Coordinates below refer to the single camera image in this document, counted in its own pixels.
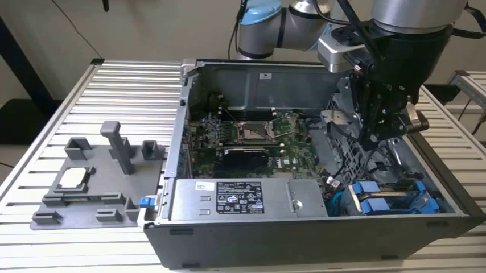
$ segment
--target warning label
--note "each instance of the warning label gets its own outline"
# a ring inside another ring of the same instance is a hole
[[[261,182],[217,182],[217,213],[264,213]]]

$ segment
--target motherboard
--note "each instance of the motherboard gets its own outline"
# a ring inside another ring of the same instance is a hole
[[[244,118],[236,111],[225,113],[229,118],[209,114],[189,122],[193,178],[321,177],[324,168],[299,112]]]

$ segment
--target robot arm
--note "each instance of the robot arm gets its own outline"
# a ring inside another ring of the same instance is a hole
[[[380,140],[428,128],[415,110],[420,85],[450,36],[480,38],[483,34],[452,28],[467,0],[373,0],[368,22],[359,21],[347,0],[337,3],[351,25],[320,37],[317,57],[331,72],[353,69],[344,92],[360,117],[356,140],[371,150]]]
[[[341,97],[360,118],[353,140],[371,150],[381,140],[428,128],[415,110],[417,91],[450,36],[484,36],[451,24],[466,10],[486,32],[486,19],[467,0],[373,0],[372,19],[360,22],[348,1],[335,1],[348,22],[327,17],[329,0],[299,0],[287,9],[277,0],[244,2],[239,54],[240,59],[265,59],[275,48],[307,50],[317,39],[317,58],[328,70],[352,71],[340,92],[348,92]],[[327,22],[345,26],[331,31]]]

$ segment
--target cable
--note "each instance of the cable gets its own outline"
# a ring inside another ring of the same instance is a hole
[[[231,60],[231,43],[233,42],[233,37],[237,29],[237,22],[235,23],[233,32],[231,33],[229,43],[228,43],[228,60]]]
[[[321,10],[319,8],[319,4],[317,4],[317,0],[312,0],[312,4],[313,4],[313,8],[319,14],[319,16],[328,22],[328,23],[332,23],[332,24],[340,24],[343,26],[348,26],[351,24],[351,22],[348,21],[341,21],[341,20],[336,20],[336,19],[332,19],[329,17],[327,17],[323,13],[321,13]]]
[[[212,92],[207,93],[207,97],[205,97],[205,110],[207,111],[211,111],[211,109],[209,109],[209,100],[211,100],[212,95],[221,95],[221,93],[219,91],[212,91]]]
[[[73,21],[69,19],[68,15],[65,14],[64,10],[61,9],[61,7],[57,5],[56,0],[50,0],[52,3],[56,5],[57,9],[61,11],[61,13],[64,14],[64,17],[66,18],[66,20],[69,21],[70,25],[73,26],[74,31],[77,32],[78,36],[81,36],[82,40],[85,41],[85,43],[89,45],[89,47],[92,48],[92,50],[96,52],[97,57],[101,57],[101,54],[97,52],[97,50],[94,49],[94,47],[92,46],[92,44],[89,43],[89,41],[85,39],[85,37],[82,36],[82,34],[78,32],[76,25],[73,23]]]
[[[344,136],[348,140],[351,140],[351,141],[353,141],[353,142],[356,142],[357,141],[357,139],[352,136],[352,135],[349,135],[349,134],[347,134],[340,128],[339,128],[339,126],[333,123],[333,121],[329,121],[327,124],[329,124],[329,125],[332,125],[333,126],[333,128],[335,128],[335,131],[341,135],[341,136]]]
[[[235,39],[235,50],[236,50],[236,53],[239,53],[239,49],[237,49],[237,28],[239,28],[239,24],[240,24],[240,21],[243,19],[243,15],[244,15],[244,12],[245,12],[247,2],[248,2],[248,0],[240,0],[240,8],[237,9],[233,32],[231,33],[229,43],[228,43],[228,60],[231,60],[231,44],[233,42],[233,39]]]
[[[367,32],[363,28],[363,25],[359,21],[359,17],[355,13],[355,10],[352,9],[349,2],[347,0],[336,0],[337,4],[345,14],[347,19],[351,22],[351,25],[353,27],[353,30],[357,32],[359,37],[363,40],[363,44],[365,46],[365,49],[371,55],[372,58],[372,63],[373,63],[373,68],[377,68],[380,66],[381,63],[381,55],[377,51],[376,45],[372,42],[369,36],[367,35]]]
[[[393,166],[391,166],[391,165],[381,165],[381,166],[376,166],[376,167],[373,167],[372,169],[369,169],[368,171],[367,171],[367,174],[369,175],[369,174],[372,174],[375,171],[377,171],[379,169],[381,169],[381,168],[392,168]]]
[[[12,169],[14,168],[12,165],[2,163],[2,162],[0,162],[0,165],[4,165],[5,167],[12,168]]]
[[[335,178],[337,175],[340,175],[340,172],[343,171],[343,169],[344,169],[344,158],[343,158],[343,163],[341,163],[341,165],[340,165],[340,167],[339,167],[339,170],[335,172],[335,174],[333,175],[331,175],[331,177],[332,178]]]
[[[381,147],[385,149],[385,154],[388,155],[387,156],[388,159],[391,159],[389,161],[391,161],[392,167],[400,168],[401,165],[397,163],[396,158],[393,157],[393,152],[392,152],[391,148],[385,144],[381,145]]]
[[[333,216],[333,215],[336,215],[335,213],[333,213],[333,208],[335,208],[335,202],[336,202],[336,200],[337,200],[337,198],[340,197],[343,195],[343,192],[340,191],[340,192],[337,192],[335,195],[333,195],[333,197],[332,197],[332,199],[331,199],[331,201],[329,201],[329,203],[328,203],[328,211],[332,213],[332,215],[331,216]]]
[[[365,158],[364,164],[363,164],[363,166],[361,166],[363,174],[361,174],[361,176],[360,176],[360,179],[363,179],[363,178],[365,177],[365,175],[368,175],[369,173],[375,172],[375,171],[376,171],[376,170],[379,170],[381,167],[384,167],[384,166],[379,166],[379,167],[376,167],[376,168],[372,168],[371,170],[367,170],[367,163],[369,162],[369,160],[371,160],[371,157],[372,157],[373,153],[375,153],[375,152],[377,152],[377,151],[379,151],[379,149],[381,149],[381,148],[383,148],[383,149],[385,149],[385,152],[387,152],[387,153],[389,153],[389,147],[388,147],[387,145],[377,146],[375,149],[372,149],[372,150],[371,150],[369,154],[367,155],[367,158]]]
[[[189,121],[189,122],[196,123],[196,124],[203,124],[203,123],[209,124],[213,128],[213,132],[216,133],[216,139],[213,141],[216,141],[219,139],[217,128],[212,123],[209,123],[209,121]]]
[[[472,101],[472,99],[470,98],[466,105],[464,105],[464,108],[462,108],[460,115],[459,115],[459,118],[456,119],[456,121],[460,121],[462,115],[464,114],[467,106],[471,103],[471,101]]]
[[[476,124],[476,127],[474,127],[474,130],[472,130],[472,132],[471,132],[471,134],[472,135],[475,135],[476,134],[476,132],[478,132],[478,130],[479,130],[479,127],[480,127],[480,124],[483,124],[480,121],[478,122],[478,124]]]

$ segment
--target white wall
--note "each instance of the white wall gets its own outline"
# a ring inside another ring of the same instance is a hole
[[[0,57],[0,107],[12,98],[29,98],[29,95]]]
[[[239,0],[110,0],[108,13],[100,0],[56,1],[105,59],[225,58]],[[470,0],[470,4],[486,13],[484,0]],[[360,18],[368,19],[371,0],[353,0],[352,5]],[[50,0],[0,0],[0,16],[48,90],[62,98],[94,52]],[[467,13],[456,27],[478,31]],[[428,81],[446,82],[456,69],[486,71],[484,49],[486,39],[452,37]],[[273,59],[317,61],[315,53],[283,49],[275,50]],[[25,97],[6,70],[0,61],[0,104]]]

